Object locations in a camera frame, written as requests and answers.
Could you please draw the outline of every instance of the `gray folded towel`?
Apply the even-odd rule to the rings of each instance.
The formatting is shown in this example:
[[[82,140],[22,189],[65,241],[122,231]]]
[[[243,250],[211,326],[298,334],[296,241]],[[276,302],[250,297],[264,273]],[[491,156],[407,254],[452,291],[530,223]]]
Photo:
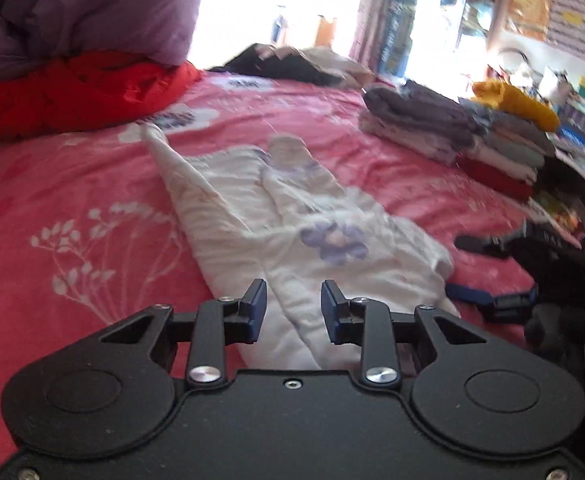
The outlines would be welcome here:
[[[494,132],[488,132],[484,140],[485,143],[496,152],[501,153],[503,156],[506,156],[514,162],[530,166],[536,170],[542,168],[546,162],[545,157],[539,152],[536,152],[524,144],[506,139]]]
[[[408,81],[398,91],[373,86],[363,100],[381,120],[407,130],[444,136],[455,149],[469,148],[473,134],[484,131],[463,106],[414,81]]]
[[[555,147],[547,138],[545,132],[542,132],[537,126],[530,121],[526,121],[512,114],[507,114],[500,110],[494,110],[481,103],[476,103],[470,99],[459,99],[459,104],[472,113],[476,118],[482,120],[489,126],[497,126],[509,130],[530,142],[536,144],[548,156],[554,156]]]

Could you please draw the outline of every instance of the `purple flower print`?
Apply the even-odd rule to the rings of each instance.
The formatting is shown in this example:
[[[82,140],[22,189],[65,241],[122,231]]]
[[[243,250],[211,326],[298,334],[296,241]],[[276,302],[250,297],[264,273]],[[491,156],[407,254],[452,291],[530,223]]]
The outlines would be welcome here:
[[[368,257],[368,248],[363,243],[365,234],[357,226],[317,222],[314,227],[302,229],[299,237],[304,245],[319,248],[319,258],[335,266],[348,263],[349,256],[358,260]]]

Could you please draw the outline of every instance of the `folded clothes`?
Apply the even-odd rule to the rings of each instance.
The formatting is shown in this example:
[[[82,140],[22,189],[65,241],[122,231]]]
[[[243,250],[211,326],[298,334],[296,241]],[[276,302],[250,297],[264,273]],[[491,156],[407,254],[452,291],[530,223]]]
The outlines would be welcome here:
[[[521,90],[508,83],[490,79],[474,83],[472,91],[475,93],[475,101],[533,121],[544,132],[555,132],[561,125],[559,116],[554,110],[528,97]]]
[[[201,78],[188,62],[167,68],[123,52],[54,59],[0,83],[0,140],[136,121],[175,103]]]
[[[365,134],[396,142],[446,166],[453,166],[459,154],[443,136],[405,130],[396,124],[382,121],[368,110],[362,110],[359,115],[359,129]]]
[[[501,155],[501,153],[486,146],[482,139],[477,139],[476,145],[472,150],[466,152],[466,156],[492,166],[513,179],[520,180],[526,184],[534,184],[537,181],[537,171],[534,168],[524,166]]]
[[[520,142],[514,142],[494,132],[488,132],[483,140],[485,140],[486,145],[490,148],[514,162],[530,166],[537,170],[545,164],[546,159],[541,153],[536,152]]]
[[[486,129],[490,131],[495,131],[496,128],[506,129],[515,134],[517,139],[521,137],[526,139],[523,143],[528,147],[544,155],[554,155],[555,149],[552,142],[550,142],[546,133],[542,132],[536,124],[515,115],[495,110],[479,102],[471,101],[470,99],[459,99],[459,104],[467,108],[475,117],[475,120],[482,123]]]
[[[472,146],[473,134],[482,131],[463,106],[414,81],[408,81],[398,91],[374,86],[363,100],[368,110],[384,122],[444,136],[455,150]]]
[[[510,198],[520,202],[527,202],[533,195],[532,186],[529,184],[514,180],[512,177],[479,160],[473,160],[461,155],[457,160],[457,164],[470,178]]]
[[[490,129],[490,132],[495,134],[495,135],[498,135],[500,137],[503,137],[504,139],[511,140],[512,142],[515,142],[516,144],[521,144],[523,146],[526,146],[526,147],[530,148],[531,150],[539,153],[540,155],[555,156],[555,148],[552,145],[552,143],[550,143],[549,148],[542,148],[541,146],[532,142],[531,140],[528,140],[525,137],[522,137],[520,134],[517,134],[517,133],[513,132],[512,130],[509,130],[508,128],[505,128],[503,126],[493,126]]]

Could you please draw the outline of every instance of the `pink bedsheet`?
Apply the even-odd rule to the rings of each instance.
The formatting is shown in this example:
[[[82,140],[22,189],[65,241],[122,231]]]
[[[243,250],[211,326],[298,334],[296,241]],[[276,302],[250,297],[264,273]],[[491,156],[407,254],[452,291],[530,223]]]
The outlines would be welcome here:
[[[362,188],[444,242],[455,259],[455,282],[492,293],[529,286],[514,262],[452,245],[461,232],[506,232],[524,213],[461,171],[362,134],[362,107],[355,92],[207,75],[158,120],[185,155],[265,147],[275,132],[303,137],[344,186]],[[26,364],[107,323],[153,303],[186,311],[208,298],[133,126],[0,146],[0,393]],[[463,313],[481,323],[472,309]],[[498,330],[519,337],[511,329]],[[234,349],[229,359],[240,366]],[[183,368],[183,355],[179,362]],[[14,450],[0,415],[0,463]]]

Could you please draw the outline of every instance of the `red folded cloth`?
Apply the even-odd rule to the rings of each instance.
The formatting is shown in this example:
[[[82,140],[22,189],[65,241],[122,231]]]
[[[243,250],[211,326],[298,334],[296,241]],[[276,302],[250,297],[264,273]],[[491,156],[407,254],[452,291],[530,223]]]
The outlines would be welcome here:
[[[175,103],[202,74],[108,50],[53,59],[0,83],[0,140],[96,130],[136,121]]]
[[[528,198],[533,195],[532,186],[520,180],[514,180],[511,176],[488,164],[467,158],[464,155],[457,159],[457,164],[467,176],[510,198],[527,202]]]

